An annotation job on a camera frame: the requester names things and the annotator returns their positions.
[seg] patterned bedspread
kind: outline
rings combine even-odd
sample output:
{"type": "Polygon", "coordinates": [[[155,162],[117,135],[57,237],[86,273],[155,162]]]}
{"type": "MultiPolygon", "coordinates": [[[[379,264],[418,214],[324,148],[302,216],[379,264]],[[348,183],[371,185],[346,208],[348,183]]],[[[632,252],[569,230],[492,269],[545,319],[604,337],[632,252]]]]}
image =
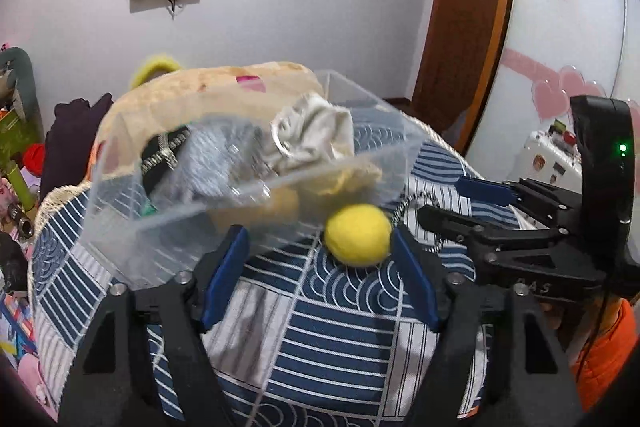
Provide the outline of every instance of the patterned bedspread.
{"type": "MultiPolygon", "coordinates": [[[[430,190],[444,208],[517,227],[509,209],[460,197],[453,185],[463,174],[455,156],[425,142],[405,190],[430,190]]],[[[33,256],[35,340],[55,407],[82,335],[112,283],[78,245],[87,201],[83,193],[49,219],[33,256]]],[[[418,240],[433,242],[418,226],[415,209],[405,223],[418,240]]],[[[426,371],[437,335],[416,320],[394,263],[344,267],[327,255],[319,232],[309,227],[298,242],[252,258],[224,319],[202,338],[239,425],[397,425],[426,371]]],[[[446,243],[440,256],[450,269],[475,276],[464,247],[446,243]]],[[[489,337],[486,328],[478,332],[461,415],[476,407],[489,337]]],[[[164,411],[181,418],[162,328],[148,328],[148,339],[164,411]]]]}

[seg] plastic storage box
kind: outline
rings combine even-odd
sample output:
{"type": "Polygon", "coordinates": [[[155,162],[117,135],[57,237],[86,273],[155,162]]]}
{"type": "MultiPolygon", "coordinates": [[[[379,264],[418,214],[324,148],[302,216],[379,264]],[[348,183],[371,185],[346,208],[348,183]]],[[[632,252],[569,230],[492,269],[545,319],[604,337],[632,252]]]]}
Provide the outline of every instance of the plastic storage box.
{"type": "MultiPolygon", "coordinates": [[[[233,198],[214,205],[176,204],[149,214],[140,155],[151,136],[206,114],[224,114],[231,105],[234,114],[249,118],[264,113],[265,100],[290,105],[300,95],[291,86],[300,87],[302,79],[286,74],[150,104],[120,115],[113,125],[94,172],[81,244],[114,277],[139,289],[193,269],[205,253],[215,250],[233,223],[249,229],[252,253],[258,253],[309,234],[310,227],[322,226],[347,204],[398,199],[426,140],[424,131],[340,74],[323,71],[316,77],[329,102],[351,109],[354,157],[244,184],[233,198]]],[[[258,123],[268,129],[270,122],[258,123]]]]}

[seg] yellow ball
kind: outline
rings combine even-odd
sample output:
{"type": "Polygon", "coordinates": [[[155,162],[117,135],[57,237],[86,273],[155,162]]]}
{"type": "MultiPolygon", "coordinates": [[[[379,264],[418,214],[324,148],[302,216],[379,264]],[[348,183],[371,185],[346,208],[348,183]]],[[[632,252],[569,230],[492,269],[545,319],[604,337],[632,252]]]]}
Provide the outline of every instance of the yellow ball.
{"type": "Polygon", "coordinates": [[[334,257],[361,268],[380,263],[389,253],[391,223],[372,204],[345,206],[327,219],[324,242],[334,257]]]}

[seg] blue gripper pad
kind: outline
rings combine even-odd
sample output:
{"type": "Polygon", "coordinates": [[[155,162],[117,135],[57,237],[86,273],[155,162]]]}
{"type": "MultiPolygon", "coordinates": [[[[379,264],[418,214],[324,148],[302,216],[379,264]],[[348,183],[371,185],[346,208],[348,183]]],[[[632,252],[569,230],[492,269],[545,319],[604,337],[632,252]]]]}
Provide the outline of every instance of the blue gripper pad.
{"type": "Polygon", "coordinates": [[[488,182],[477,178],[462,176],[456,182],[456,190],[462,197],[470,200],[484,201],[484,203],[508,206],[516,204],[518,197],[507,185],[488,182]]]}
{"type": "Polygon", "coordinates": [[[225,316],[226,307],[248,256],[249,233],[247,229],[242,228],[229,245],[225,257],[207,286],[201,318],[202,325],[207,331],[225,316]]]}
{"type": "Polygon", "coordinates": [[[404,225],[391,232],[391,258],[398,264],[416,317],[438,332],[449,318],[450,299],[444,282],[448,270],[437,254],[422,249],[404,225]]]}

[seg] pink heart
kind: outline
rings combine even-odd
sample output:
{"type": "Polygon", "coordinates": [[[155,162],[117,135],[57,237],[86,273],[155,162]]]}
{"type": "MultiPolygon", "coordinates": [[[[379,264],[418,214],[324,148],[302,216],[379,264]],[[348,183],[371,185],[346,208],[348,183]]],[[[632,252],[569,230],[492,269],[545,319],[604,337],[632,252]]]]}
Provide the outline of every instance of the pink heart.
{"type": "Polygon", "coordinates": [[[640,153],[640,105],[636,100],[626,99],[626,105],[629,106],[631,111],[631,122],[634,126],[634,142],[636,146],[636,153],[640,153]]]}
{"type": "Polygon", "coordinates": [[[604,89],[596,82],[585,82],[580,71],[574,66],[565,66],[560,70],[560,87],[569,98],[580,94],[605,95],[604,89]]]}
{"type": "Polygon", "coordinates": [[[640,194],[640,154],[636,155],[636,194],[640,194]]]}
{"type": "Polygon", "coordinates": [[[569,97],[560,90],[553,90],[546,80],[534,82],[531,86],[533,105],[540,121],[560,116],[569,111],[569,97]]]}

